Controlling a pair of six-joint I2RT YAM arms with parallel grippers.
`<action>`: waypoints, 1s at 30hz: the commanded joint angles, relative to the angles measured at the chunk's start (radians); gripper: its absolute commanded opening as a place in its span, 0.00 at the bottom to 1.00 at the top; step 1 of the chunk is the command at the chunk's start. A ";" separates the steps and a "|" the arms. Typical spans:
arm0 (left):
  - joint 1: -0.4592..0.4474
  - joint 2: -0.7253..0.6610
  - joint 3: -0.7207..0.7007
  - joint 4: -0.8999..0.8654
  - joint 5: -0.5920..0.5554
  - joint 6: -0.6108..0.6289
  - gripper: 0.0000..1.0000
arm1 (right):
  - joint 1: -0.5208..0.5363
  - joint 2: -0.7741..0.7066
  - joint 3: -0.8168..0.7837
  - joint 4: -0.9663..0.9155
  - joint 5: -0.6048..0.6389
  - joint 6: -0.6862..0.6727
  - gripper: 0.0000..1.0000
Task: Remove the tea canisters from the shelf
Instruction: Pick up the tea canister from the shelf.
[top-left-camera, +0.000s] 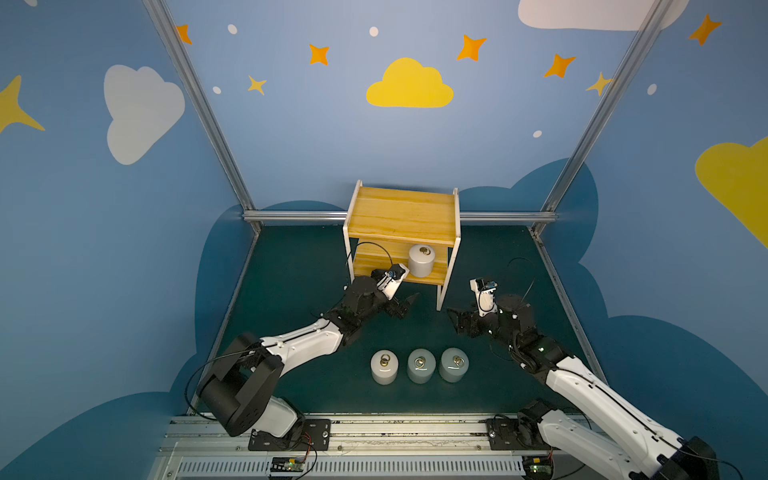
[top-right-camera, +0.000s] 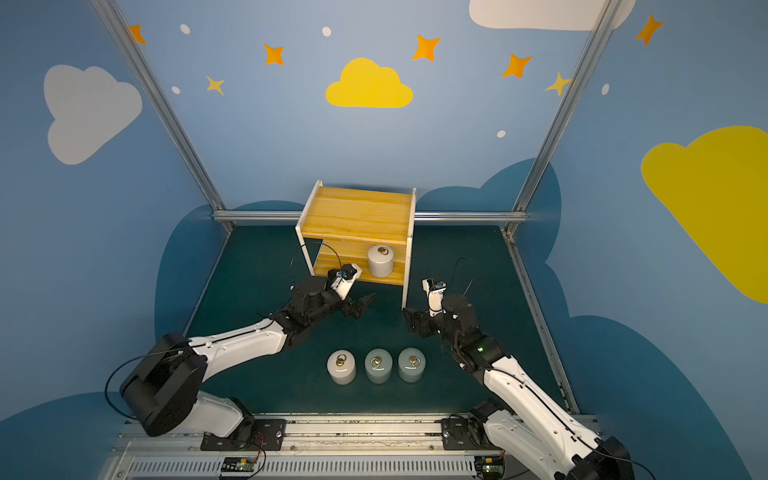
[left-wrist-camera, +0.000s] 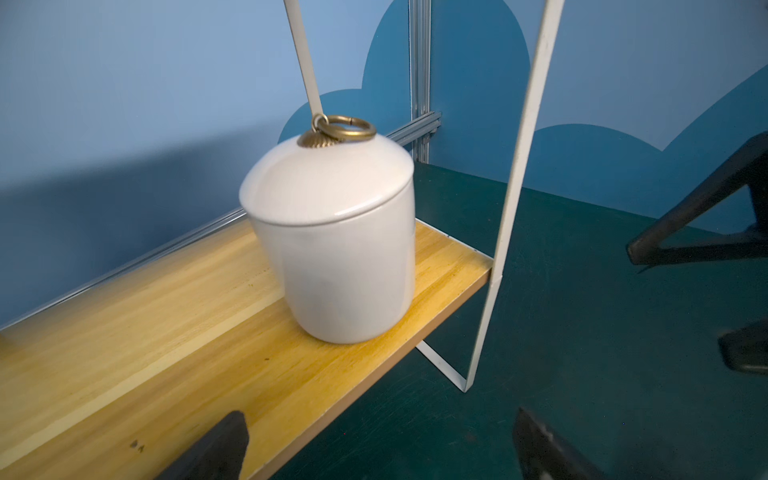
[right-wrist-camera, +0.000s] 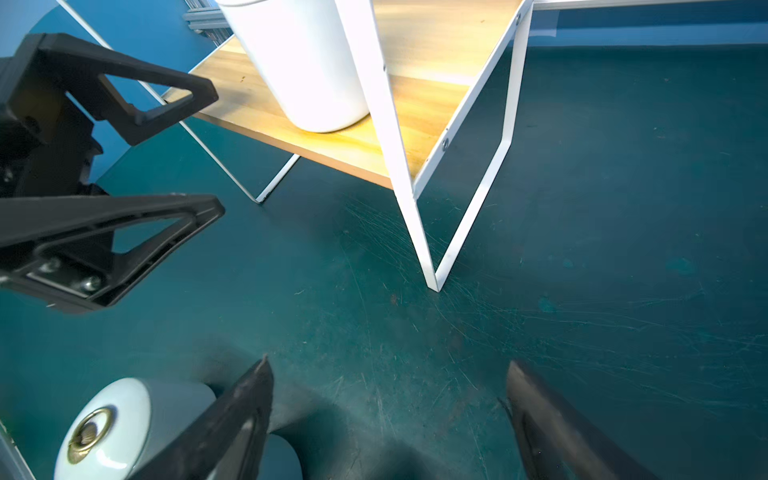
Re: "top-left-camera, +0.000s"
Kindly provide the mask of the teal tea canister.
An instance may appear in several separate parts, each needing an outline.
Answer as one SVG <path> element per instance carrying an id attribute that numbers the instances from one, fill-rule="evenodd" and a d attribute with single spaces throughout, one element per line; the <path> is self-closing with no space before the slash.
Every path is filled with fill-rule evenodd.
<path id="1" fill-rule="evenodd" d="M 428 382 L 436 369 L 436 360 L 434 355 L 425 348 L 413 350 L 407 360 L 407 374 L 409 379 L 415 384 L 425 384 Z"/>
<path id="2" fill-rule="evenodd" d="M 449 347 L 443 351 L 438 364 L 438 373 L 449 383 L 459 382 L 469 369 L 468 355 L 461 349 Z"/>

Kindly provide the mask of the white tea canister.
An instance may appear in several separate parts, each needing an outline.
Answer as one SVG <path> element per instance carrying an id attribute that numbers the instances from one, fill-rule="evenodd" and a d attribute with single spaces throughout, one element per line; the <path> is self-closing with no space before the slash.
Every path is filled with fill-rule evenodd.
<path id="1" fill-rule="evenodd" d="M 408 268 L 416 278 L 428 277 L 434 268 L 436 251 L 425 244 L 413 245 L 408 252 Z"/>
<path id="2" fill-rule="evenodd" d="M 394 352 L 380 350 L 373 354 L 370 369 L 372 378 L 377 384 L 390 385 L 397 378 L 399 360 Z"/>

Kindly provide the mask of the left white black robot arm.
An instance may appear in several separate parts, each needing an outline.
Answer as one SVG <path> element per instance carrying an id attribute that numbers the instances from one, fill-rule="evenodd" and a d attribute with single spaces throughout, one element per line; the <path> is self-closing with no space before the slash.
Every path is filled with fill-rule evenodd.
<path id="1" fill-rule="evenodd" d="M 289 402 L 274 396 L 280 378 L 354 342 L 365 322 L 385 312 L 403 318 L 418 298 L 401 302 L 396 292 L 409 276 L 403 264 L 354 278 L 341 303 L 314 323 L 289 333 L 257 338 L 239 335 L 214 359 L 197 395 L 231 437 L 250 429 L 286 438 L 300 419 Z"/>

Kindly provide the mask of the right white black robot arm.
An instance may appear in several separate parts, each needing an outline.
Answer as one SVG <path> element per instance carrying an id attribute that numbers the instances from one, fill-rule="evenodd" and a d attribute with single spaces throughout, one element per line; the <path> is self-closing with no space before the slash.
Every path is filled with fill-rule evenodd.
<path id="1" fill-rule="evenodd" d="M 532 307 L 505 295 L 473 311 L 448 312 L 456 331 L 486 335 L 523 371 L 567 399 L 593 424 L 578 426 L 537 400 L 518 415 L 534 441 L 562 450 L 607 479 L 717 479 L 718 459 L 699 437 L 684 439 L 610 388 L 556 339 L 539 332 Z"/>

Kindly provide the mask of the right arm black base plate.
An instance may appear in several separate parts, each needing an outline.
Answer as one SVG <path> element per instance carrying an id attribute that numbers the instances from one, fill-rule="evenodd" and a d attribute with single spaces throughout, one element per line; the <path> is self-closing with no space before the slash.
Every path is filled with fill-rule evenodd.
<path id="1" fill-rule="evenodd" d="M 487 437 L 492 451 L 543 450 L 537 426 L 529 420 L 505 415 L 494 415 L 485 420 Z"/>

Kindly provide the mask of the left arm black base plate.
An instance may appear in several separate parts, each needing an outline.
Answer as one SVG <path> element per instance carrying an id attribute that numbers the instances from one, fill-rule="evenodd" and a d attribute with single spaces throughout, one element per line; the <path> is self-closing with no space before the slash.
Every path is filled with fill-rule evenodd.
<path id="1" fill-rule="evenodd" d="M 294 451 L 311 449 L 318 452 L 329 448 L 332 422 L 329 419 L 300 419 L 284 436 L 275 437 L 253 429 L 248 442 L 249 451 Z"/>

